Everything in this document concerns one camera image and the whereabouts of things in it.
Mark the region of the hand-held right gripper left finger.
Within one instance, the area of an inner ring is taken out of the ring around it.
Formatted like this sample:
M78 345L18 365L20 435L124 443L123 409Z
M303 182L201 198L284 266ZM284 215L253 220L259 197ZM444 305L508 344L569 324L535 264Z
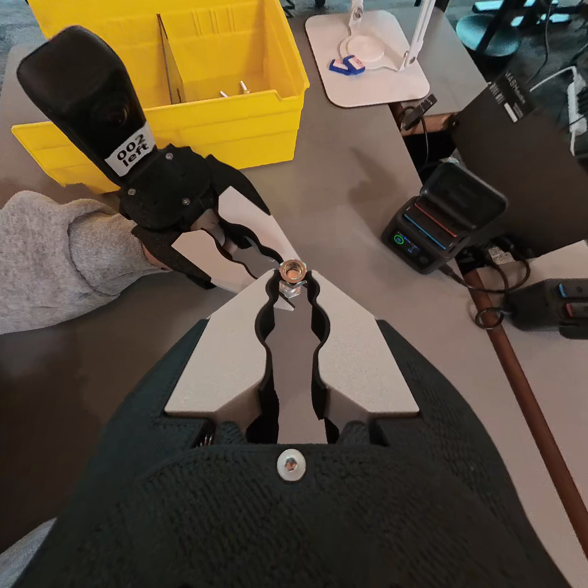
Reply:
M269 270L206 320L165 405L173 417L233 422L252 443L276 443L279 400L266 338L280 277Z

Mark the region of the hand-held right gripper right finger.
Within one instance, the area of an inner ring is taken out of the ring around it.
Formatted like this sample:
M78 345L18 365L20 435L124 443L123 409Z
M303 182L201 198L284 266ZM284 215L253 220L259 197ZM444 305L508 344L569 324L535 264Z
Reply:
M378 320L313 270L307 274L313 352L311 395L327 443L352 422L415 417L420 410Z

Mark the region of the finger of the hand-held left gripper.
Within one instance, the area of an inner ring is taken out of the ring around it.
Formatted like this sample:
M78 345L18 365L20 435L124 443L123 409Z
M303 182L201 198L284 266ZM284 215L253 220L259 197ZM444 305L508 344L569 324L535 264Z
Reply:
M181 233L172 248L209 277L214 286L239 293L263 275L276 277L276 262L264 256L254 241L246 238L248 249L231 242L229 249L220 245L210 232Z
M278 263L300 259L276 219L234 187L218 196L217 216L228 236L251 241L265 257Z

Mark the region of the silver hex nut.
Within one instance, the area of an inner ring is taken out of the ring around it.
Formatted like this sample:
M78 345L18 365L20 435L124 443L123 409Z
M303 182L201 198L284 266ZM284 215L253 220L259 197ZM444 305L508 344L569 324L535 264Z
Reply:
M285 260L280 264L280 276L284 283L298 285L305 281L307 266L299 259Z

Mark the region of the yellow plastic bin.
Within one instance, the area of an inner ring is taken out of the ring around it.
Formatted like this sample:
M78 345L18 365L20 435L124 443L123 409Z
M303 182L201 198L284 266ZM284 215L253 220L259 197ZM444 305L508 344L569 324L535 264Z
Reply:
M29 1L46 39L71 25L124 62L158 148L238 169L292 160L309 81L279 1ZM156 15L186 102L171 105ZM240 93L243 80L251 93ZM233 96L221 98L219 91Z

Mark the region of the person's grey sleeved left forearm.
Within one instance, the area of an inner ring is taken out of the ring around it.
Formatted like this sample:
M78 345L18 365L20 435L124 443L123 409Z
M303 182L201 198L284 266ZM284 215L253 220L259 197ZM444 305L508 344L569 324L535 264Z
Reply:
M135 223L93 199L59 204L28 190L1 208L1 334L60 324L158 273Z

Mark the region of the person's left hand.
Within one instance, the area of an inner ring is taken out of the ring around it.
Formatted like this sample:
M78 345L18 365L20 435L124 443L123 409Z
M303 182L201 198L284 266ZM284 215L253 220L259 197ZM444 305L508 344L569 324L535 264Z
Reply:
M162 263L156 257L154 257L142 242L140 242L140 244L143 256L152 266L160 270L172 271L170 267L168 267L166 264Z

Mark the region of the cardboard bin divider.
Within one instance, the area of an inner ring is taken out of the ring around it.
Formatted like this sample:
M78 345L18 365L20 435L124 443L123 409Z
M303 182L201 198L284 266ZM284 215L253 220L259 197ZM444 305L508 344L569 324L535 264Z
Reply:
M156 15L159 27L159 36L164 56L165 75L171 105L184 104L186 102L185 89L182 77L173 55L172 47L166 32L162 15Z

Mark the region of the dark grey charging dock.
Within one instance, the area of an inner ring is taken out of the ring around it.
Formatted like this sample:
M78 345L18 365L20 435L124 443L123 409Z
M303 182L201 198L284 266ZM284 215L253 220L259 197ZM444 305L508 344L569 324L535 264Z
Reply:
M558 332L587 340L587 279L550 278L525 286L508 297L511 323L525 332Z

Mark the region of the black battery charger case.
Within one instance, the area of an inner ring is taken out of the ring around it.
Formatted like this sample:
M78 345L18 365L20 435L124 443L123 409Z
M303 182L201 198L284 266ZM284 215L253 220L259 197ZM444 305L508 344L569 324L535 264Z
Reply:
M498 235L508 206L499 191L460 164L446 161L401 205L381 241L417 273L429 275L467 247Z

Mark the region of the black cardboard box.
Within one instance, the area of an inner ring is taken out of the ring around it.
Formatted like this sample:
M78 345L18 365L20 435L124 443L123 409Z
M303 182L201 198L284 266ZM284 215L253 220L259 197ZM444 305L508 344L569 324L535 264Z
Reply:
M502 234L539 257L587 240L587 169L527 85L504 70L454 117L467 169L508 201Z

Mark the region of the black round stool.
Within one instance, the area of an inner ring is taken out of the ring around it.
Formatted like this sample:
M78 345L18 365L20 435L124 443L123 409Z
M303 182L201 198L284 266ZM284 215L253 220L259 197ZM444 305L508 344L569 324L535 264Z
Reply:
M461 18L455 32L462 45L475 57L507 58L521 46L521 36L506 17L498 13L473 13Z

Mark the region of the white power strip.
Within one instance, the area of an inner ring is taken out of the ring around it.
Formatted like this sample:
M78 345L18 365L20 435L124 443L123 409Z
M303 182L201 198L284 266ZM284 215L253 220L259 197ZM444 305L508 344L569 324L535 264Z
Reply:
M587 133L587 81L578 71L571 67L572 82L567 87L568 132L570 135L570 152L576 156L577 139Z

